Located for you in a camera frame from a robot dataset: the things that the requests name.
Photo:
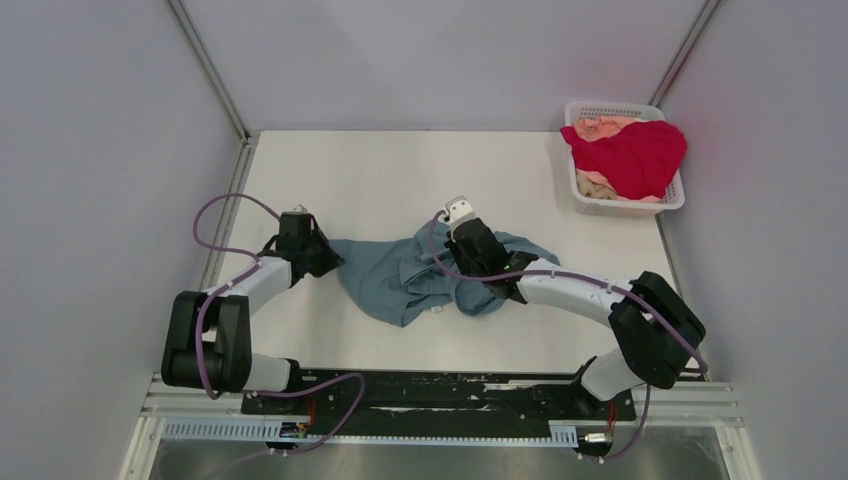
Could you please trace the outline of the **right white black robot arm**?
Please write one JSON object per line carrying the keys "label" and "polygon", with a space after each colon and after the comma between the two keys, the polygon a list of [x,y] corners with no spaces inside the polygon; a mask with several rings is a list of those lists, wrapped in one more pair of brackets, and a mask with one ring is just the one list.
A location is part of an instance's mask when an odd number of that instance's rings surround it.
{"label": "right white black robot arm", "polygon": [[584,363],[572,383],[571,403],[580,415],[598,416],[633,387],[670,389],[690,361],[707,368],[698,354],[706,328],[661,275],[598,278],[508,250],[478,218],[448,226],[445,245],[456,278],[480,283],[499,299],[568,311],[611,330],[616,348]]}

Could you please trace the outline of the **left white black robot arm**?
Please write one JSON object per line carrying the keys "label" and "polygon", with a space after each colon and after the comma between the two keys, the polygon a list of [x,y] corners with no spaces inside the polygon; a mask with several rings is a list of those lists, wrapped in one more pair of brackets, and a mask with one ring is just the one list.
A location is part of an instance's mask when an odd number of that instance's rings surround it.
{"label": "left white black robot arm", "polygon": [[344,264],[314,215],[289,211],[278,233],[234,279],[174,300],[160,375],[172,387],[222,393],[267,392],[279,412],[297,412],[304,384],[292,378],[295,360],[253,351],[251,317],[306,276],[320,278]]}

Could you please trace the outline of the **blue-grey t shirt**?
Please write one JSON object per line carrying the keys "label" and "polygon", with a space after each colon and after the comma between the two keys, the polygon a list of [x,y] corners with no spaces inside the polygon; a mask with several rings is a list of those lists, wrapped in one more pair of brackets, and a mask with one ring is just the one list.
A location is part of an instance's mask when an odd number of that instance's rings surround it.
{"label": "blue-grey t shirt", "polygon": [[439,260],[459,271],[443,240],[449,228],[425,223],[413,236],[393,241],[333,239],[331,247],[344,259],[337,270],[340,284],[366,315],[396,327],[406,327],[422,313],[450,303],[460,313],[481,317],[504,304],[479,282],[447,275],[435,263],[430,236],[435,236]]}

